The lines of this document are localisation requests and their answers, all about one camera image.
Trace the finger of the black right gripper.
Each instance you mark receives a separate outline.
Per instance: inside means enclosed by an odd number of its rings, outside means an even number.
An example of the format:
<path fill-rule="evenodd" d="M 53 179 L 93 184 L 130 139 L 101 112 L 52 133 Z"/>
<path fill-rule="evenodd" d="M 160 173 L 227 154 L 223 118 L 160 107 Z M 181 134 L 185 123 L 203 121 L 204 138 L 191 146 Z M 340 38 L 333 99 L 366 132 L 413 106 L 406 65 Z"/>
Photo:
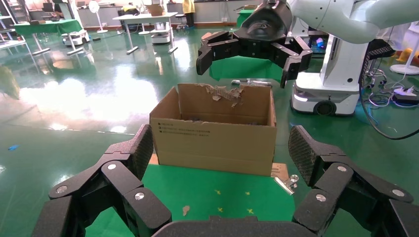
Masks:
<path fill-rule="evenodd" d="M 203 75 L 214 61 L 239 56 L 240 51 L 240 41 L 235 32 L 221 31 L 204 35 L 196 59 L 197 74 Z"/>
<path fill-rule="evenodd" d="M 313 51 L 300 37 L 293 37 L 289 44 L 278 42 L 270 44 L 270 60 L 282 68 L 280 88 L 285 88 L 287 81 L 296 80 L 298 74 L 308 69 Z"/>

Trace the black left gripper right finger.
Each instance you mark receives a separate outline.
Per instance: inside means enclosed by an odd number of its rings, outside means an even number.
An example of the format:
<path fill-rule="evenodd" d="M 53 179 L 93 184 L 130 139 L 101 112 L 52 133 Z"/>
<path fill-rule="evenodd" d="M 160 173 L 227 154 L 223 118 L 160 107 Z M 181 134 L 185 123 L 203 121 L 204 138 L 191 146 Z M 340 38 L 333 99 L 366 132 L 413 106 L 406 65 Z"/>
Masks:
<path fill-rule="evenodd" d="M 419 207 L 401 187 L 357 166 L 339 147 L 313 139 L 301 125 L 291 128 L 288 149 L 310 192 L 293 222 L 322 236 L 342 209 L 373 237 L 416 237 Z"/>

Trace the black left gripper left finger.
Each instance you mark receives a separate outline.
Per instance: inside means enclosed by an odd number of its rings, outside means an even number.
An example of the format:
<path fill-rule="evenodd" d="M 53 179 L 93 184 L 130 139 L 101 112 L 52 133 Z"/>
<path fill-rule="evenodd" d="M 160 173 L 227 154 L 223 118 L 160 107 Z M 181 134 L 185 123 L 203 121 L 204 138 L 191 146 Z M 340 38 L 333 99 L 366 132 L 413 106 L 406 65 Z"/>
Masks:
<path fill-rule="evenodd" d="M 55 185 L 33 229 L 34 237 L 83 237 L 112 208 L 136 237 L 150 237 L 172 221 L 169 209 L 143 184 L 153 154 L 151 126 L 108 147 L 97 163 Z"/>

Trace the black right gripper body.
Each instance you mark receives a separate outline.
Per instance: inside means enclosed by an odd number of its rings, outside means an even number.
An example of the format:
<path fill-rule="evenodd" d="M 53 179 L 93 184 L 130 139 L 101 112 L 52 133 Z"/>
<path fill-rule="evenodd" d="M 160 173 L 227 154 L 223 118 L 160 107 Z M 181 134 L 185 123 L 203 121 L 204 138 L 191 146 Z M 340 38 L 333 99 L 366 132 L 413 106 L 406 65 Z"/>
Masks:
<path fill-rule="evenodd" d="M 233 32 L 238 40 L 240 56 L 271 59 L 275 54 L 273 43 L 284 44 L 292 24 L 292 12 L 285 1 L 263 2 Z"/>

